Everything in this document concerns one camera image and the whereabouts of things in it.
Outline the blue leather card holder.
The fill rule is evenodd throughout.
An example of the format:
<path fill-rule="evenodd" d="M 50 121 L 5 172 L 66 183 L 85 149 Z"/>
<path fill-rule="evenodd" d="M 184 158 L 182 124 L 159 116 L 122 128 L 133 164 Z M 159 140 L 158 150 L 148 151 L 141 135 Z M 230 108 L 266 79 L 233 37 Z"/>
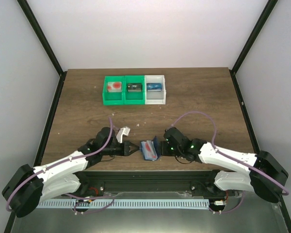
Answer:
<path fill-rule="evenodd" d="M 140 151 L 145 161 L 156 161 L 162 155 L 160 142 L 156 136 L 152 140 L 141 141 Z"/>

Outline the white card with red dot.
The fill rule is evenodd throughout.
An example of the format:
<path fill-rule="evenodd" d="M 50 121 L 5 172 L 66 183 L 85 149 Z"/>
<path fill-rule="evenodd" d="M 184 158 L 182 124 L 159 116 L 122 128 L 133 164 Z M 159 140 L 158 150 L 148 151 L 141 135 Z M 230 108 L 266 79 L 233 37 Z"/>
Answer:
<path fill-rule="evenodd" d="M 155 149 L 153 148 L 153 145 L 148 142 L 143 142 L 142 145 L 142 151 L 144 155 L 144 159 L 147 161 L 156 161 L 158 156 L 156 154 Z"/>

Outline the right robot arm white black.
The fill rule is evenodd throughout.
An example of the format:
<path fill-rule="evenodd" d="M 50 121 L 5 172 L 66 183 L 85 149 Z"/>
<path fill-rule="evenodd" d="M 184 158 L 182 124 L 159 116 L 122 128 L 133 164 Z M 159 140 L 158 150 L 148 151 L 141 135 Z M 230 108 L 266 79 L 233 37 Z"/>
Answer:
<path fill-rule="evenodd" d="M 283 166 L 266 151 L 243 153 L 194 138 L 190 140 L 177 128 L 165 130 L 161 143 L 163 156 L 182 157 L 188 162 L 217 165 L 225 168 L 214 176 L 214 186 L 222 191 L 254 192 L 265 201 L 277 203 L 288 179 Z"/>

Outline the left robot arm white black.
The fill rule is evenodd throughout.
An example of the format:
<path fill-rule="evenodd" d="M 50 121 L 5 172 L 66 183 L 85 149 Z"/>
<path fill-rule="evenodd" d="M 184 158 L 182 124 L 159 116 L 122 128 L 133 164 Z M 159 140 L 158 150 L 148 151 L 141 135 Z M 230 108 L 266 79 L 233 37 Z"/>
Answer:
<path fill-rule="evenodd" d="M 64 194 L 84 194 L 88 184 L 77 173 L 100 163 L 103 156 L 130 156 L 135 153 L 139 146 L 123 139 L 129 133 L 127 126 L 118 132 L 104 127 L 95 138 L 62 159 L 43 166 L 22 165 L 2 191 L 7 201 L 6 210 L 14 212 L 17 217 L 24 217 L 48 199 Z"/>

